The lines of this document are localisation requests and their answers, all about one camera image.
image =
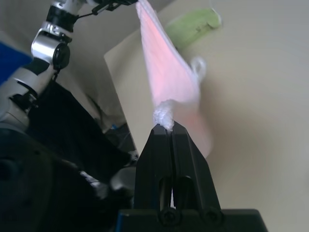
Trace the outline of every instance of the wire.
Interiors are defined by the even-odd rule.
[[[60,70],[57,70],[57,72],[55,72],[54,78],[53,78],[54,82],[56,82],[56,79],[58,78],[59,73],[60,73]]]
[[[93,15],[93,13],[84,14],[84,15],[78,16],[77,19],[84,18],[84,17],[91,16],[91,15]]]

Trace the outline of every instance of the pink towel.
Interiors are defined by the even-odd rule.
[[[141,39],[154,103],[154,123],[172,130],[174,120],[188,130],[204,156],[211,149],[210,136],[199,114],[200,81],[206,63],[194,58],[191,67],[177,52],[147,0],[136,5]]]

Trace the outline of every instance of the black fabric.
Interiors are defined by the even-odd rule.
[[[27,134],[62,159],[103,183],[109,183],[129,163],[131,156],[117,149],[91,115],[60,85],[50,84],[38,106],[29,113]]]

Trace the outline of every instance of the screw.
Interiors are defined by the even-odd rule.
[[[163,226],[175,226],[181,221],[181,214],[174,208],[165,208],[161,211],[159,219]]]

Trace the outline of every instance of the green sponge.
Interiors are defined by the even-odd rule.
[[[182,50],[222,24],[220,16],[210,8],[185,14],[165,27],[177,50]]]

